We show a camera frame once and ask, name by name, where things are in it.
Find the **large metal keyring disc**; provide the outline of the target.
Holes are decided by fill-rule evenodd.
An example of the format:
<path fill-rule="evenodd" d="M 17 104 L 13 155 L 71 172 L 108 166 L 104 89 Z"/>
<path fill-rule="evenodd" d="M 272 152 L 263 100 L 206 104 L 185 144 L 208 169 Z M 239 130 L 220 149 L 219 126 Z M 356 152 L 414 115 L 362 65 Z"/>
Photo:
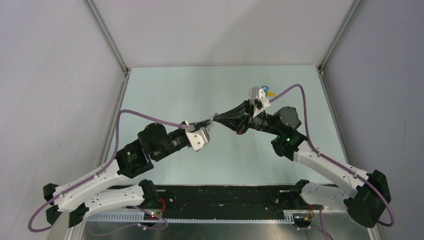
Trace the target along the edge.
<path fill-rule="evenodd" d="M 207 127 L 208 128 L 212 128 L 213 126 L 214 126 L 214 124 L 217 122 L 216 121 L 216 117 L 218 116 L 218 114 L 216 113 L 216 114 L 214 114 L 213 116 L 211 116 L 210 118 L 209 118 L 209 123 L 208 123 L 208 125 L 207 125 Z"/>

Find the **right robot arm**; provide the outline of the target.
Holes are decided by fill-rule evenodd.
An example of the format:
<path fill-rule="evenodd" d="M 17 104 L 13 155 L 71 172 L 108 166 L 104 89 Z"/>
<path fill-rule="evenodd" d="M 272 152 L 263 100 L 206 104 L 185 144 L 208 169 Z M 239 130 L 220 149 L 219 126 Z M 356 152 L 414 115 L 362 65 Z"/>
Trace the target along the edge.
<path fill-rule="evenodd" d="M 302 180 L 302 188 L 290 195 L 290 202 L 295 208 L 303 209 L 308 204 L 340 207 L 366 228 L 380 224 L 380 217 L 389 209 L 392 198 L 385 174 L 379 170 L 369 173 L 345 162 L 338 162 L 319 150 L 308 136 L 297 130 L 302 123 L 296 108 L 285 106 L 274 114 L 268 114 L 256 110 L 254 104 L 245 100 L 212 119 L 238 135 L 245 134 L 249 129 L 275 135 L 271 145 L 279 157 L 286 157 L 316 171 L 340 189 L 340 193 L 330 199 L 324 195 L 330 192 L 329 188 L 319 190 L 312 187 L 307 190 L 306 187 L 312 183 Z"/>

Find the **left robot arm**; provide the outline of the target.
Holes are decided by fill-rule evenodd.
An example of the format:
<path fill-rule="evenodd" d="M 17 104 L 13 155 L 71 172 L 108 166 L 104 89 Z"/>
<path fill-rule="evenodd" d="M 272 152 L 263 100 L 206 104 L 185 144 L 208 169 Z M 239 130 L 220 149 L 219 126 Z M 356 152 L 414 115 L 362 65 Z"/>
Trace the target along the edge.
<path fill-rule="evenodd" d="M 86 174 L 91 180 L 78 179 L 66 185 L 49 183 L 43 187 L 44 198 L 51 201 L 46 221 L 53 225 L 63 212 L 69 212 L 68 226 L 74 227 L 90 216 L 122 207 L 154 208 L 158 193 L 151 180 L 112 190 L 121 182 L 132 180 L 154 168 L 158 162 L 187 147 L 199 151 L 210 140 L 210 120 L 188 123 L 188 129 L 167 132 L 163 124 L 151 123 L 137 134 L 137 139 L 117 151 L 111 163 Z"/>

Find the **bunch of coloured keys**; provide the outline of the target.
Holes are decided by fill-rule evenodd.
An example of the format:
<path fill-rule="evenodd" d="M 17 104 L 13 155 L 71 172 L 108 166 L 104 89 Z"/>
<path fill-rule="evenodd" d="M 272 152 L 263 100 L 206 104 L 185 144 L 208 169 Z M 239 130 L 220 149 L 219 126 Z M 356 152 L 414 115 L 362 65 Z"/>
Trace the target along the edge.
<path fill-rule="evenodd" d="M 276 96 L 276 94 L 274 93 L 274 92 L 271 92 L 270 90 L 269 90 L 269 87 L 267 86 L 267 85 L 263 85 L 263 86 L 261 86 L 261 89 L 265 92 L 265 94 L 268 96 L 268 97 L 275 97 Z"/>

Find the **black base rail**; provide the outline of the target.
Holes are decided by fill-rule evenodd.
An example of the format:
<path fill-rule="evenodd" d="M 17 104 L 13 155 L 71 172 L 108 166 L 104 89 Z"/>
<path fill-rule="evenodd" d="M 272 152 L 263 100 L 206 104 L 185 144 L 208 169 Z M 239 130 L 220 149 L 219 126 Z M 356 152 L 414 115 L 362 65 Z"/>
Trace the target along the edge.
<path fill-rule="evenodd" d="M 319 210 L 293 185 L 157 185 L 157 197 L 139 205 L 163 218 L 276 219 L 285 211 Z"/>

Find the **left aluminium frame post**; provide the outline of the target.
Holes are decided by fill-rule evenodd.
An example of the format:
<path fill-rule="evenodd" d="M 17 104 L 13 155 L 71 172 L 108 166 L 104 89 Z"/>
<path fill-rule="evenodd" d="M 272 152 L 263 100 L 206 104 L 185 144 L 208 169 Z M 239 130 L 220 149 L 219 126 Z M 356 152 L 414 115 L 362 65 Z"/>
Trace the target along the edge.
<path fill-rule="evenodd" d="M 106 22 L 104 21 L 101 12 L 99 11 L 96 3 L 94 0 L 84 0 L 84 4 L 86 5 L 86 8 L 88 12 L 90 13 L 94 23 L 96 24 L 100 34 L 102 35 L 106 45 L 108 46 L 109 50 L 111 51 L 115 61 L 117 62 L 120 70 L 122 71 L 123 75 L 126 77 L 129 72 L 129 67 L 125 63 L 125 60 L 111 34 L 111 32 L 108 29 L 108 26 Z"/>

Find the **aluminium frame post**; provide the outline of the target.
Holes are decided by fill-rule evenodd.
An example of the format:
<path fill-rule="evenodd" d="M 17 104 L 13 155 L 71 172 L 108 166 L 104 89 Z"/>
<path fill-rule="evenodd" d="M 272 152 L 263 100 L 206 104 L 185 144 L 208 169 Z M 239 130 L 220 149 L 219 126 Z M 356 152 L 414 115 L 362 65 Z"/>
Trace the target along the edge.
<path fill-rule="evenodd" d="M 338 27 L 334 38 L 332 39 L 328 49 L 326 50 L 324 57 L 322 58 L 317 69 L 319 74 L 323 77 L 325 74 L 325 69 L 335 54 L 336 50 L 342 43 L 344 37 L 348 33 L 351 25 L 353 24 L 355 18 L 359 14 L 362 6 L 364 5 L 365 0 L 353 0 L 347 13 L 345 14 L 340 26 Z"/>
<path fill-rule="evenodd" d="M 94 0 L 84 0 L 84 4 L 86 5 L 86 8 L 88 12 L 90 13 L 94 23 L 96 24 L 100 34 L 102 35 L 106 45 L 108 46 L 109 50 L 111 51 L 115 61 L 117 62 L 120 70 L 122 71 L 123 75 L 126 77 L 129 72 L 129 67 L 125 63 L 125 60 L 111 34 L 111 32 L 108 29 L 108 26 L 106 22 L 104 21 L 101 12 L 99 11 L 96 3 Z"/>

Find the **right aluminium frame post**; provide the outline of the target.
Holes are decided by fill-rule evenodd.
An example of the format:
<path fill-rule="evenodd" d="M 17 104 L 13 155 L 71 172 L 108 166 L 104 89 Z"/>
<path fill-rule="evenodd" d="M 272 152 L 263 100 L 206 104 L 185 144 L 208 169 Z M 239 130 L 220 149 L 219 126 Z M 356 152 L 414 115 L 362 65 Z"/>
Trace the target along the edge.
<path fill-rule="evenodd" d="M 322 58 L 317 69 L 319 74 L 323 77 L 325 74 L 325 69 L 335 54 L 336 50 L 342 43 L 344 37 L 348 33 L 351 25 L 353 24 L 355 18 L 359 14 L 362 6 L 364 5 L 365 0 L 353 0 L 347 13 L 345 14 L 340 26 L 338 27 L 334 38 L 332 39 L 328 49 L 326 50 L 324 57 Z"/>

